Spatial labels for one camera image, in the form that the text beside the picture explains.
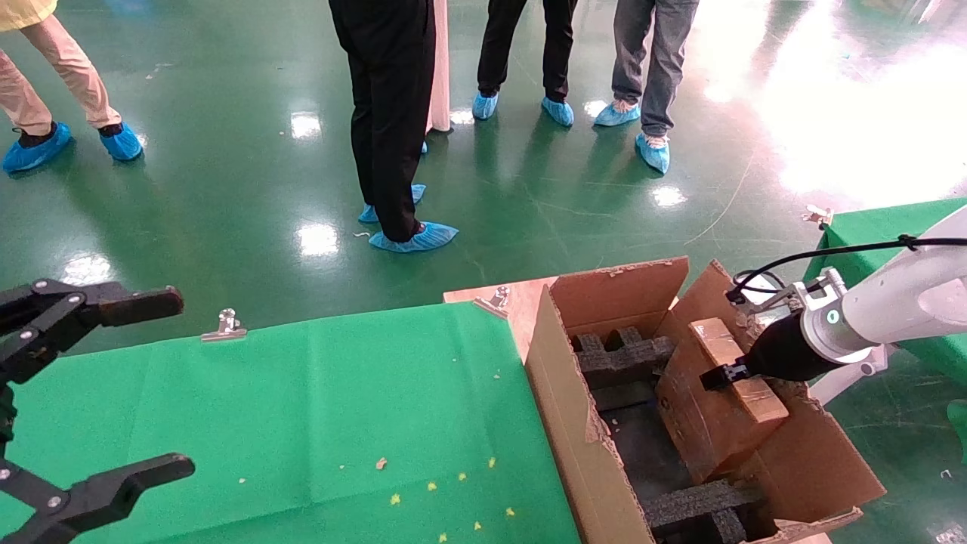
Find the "yellow jacket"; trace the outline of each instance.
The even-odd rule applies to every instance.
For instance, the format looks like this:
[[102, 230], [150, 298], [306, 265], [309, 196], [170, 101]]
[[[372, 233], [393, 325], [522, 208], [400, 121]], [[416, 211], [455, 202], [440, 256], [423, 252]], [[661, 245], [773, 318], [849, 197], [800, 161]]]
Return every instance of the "yellow jacket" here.
[[57, 0], [0, 0], [0, 32], [37, 24], [56, 9]]

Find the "jeans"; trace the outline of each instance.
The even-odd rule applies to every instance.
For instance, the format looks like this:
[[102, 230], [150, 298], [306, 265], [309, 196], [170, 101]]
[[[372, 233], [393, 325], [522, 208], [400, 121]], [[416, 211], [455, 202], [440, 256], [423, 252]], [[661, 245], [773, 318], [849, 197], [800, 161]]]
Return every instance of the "jeans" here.
[[[478, 89], [490, 97], [500, 91], [507, 80], [507, 62], [511, 54], [513, 30], [520, 20], [527, 0], [490, 0], [488, 18], [483, 31], [481, 61], [477, 68]], [[544, 35], [543, 86], [544, 94], [554, 102], [568, 96], [568, 63], [574, 45], [571, 20], [577, 0], [543, 0]]]
[[420, 229], [410, 184], [420, 163], [436, 60], [432, 0], [330, 0], [353, 81], [353, 156], [383, 234]]
[[[641, 129], [648, 136], [664, 136], [674, 124], [668, 114], [685, 64], [685, 40], [695, 20], [698, 0], [618, 0], [614, 15], [617, 57], [611, 76], [614, 98], [629, 104], [641, 102]], [[655, 15], [652, 58], [642, 95], [645, 37]]]

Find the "black pants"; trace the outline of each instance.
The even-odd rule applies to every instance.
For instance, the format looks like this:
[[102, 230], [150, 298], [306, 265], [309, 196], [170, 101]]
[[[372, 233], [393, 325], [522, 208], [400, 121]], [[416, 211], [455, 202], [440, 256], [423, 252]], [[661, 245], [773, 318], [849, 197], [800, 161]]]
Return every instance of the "black pants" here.
[[[563, 102], [568, 96], [568, 61], [574, 45], [571, 20], [577, 0], [543, 0], [544, 37], [543, 85], [550, 100]], [[477, 68], [477, 82], [481, 94], [493, 96], [507, 81], [507, 61], [511, 54], [513, 30], [527, 0], [490, 0], [489, 17], [483, 32], [481, 63]]]
[[383, 233], [408, 242], [436, 59], [433, 0], [329, 0], [353, 80], [353, 155]]

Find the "green cloth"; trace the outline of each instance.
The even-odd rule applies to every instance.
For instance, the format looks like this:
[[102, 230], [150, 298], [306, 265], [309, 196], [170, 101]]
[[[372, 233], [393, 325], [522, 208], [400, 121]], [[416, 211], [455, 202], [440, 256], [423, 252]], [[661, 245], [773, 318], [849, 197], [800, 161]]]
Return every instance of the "green cloth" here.
[[964, 443], [963, 464], [967, 465], [967, 401], [953, 401], [947, 406], [947, 418], [957, 430], [960, 441]]
[[[920, 236], [965, 205], [967, 198], [953, 198], [838, 214], [833, 224], [826, 228], [819, 249], [895, 240], [900, 234]], [[833, 266], [846, 285], [853, 287], [899, 251], [882, 250], [816, 258], [806, 271], [806, 279], [813, 279], [819, 276], [823, 268]], [[967, 385], [967, 335], [912, 340], [900, 345], [939, 372]]]
[[[510, 329], [469, 303], [65, 357], [16, 404], [8, 458], [62, 486], [197, 464], [85, 544], [580, 542]], [[0, 496], [0, 534], [28, 514]]]

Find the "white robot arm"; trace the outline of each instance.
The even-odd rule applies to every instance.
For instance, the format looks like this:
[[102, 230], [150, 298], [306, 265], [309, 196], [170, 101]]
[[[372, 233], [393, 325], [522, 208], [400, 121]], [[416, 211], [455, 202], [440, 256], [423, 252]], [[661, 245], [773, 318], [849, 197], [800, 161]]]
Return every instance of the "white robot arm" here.
[[[809, 380], [866, 363], [872, 351], [904, 340], [967, 332], [967, 206], [928, 230], [857, 286], [847, 289], [833, 268], [796, 283], [762, 304], [730, 299], [748, 315], [793, 301], [797, 310], [769, 325], [735, 365], [702, 377], [717, 389], [751, 376]], [[933, 245], [931, 240], [946, 240]]]

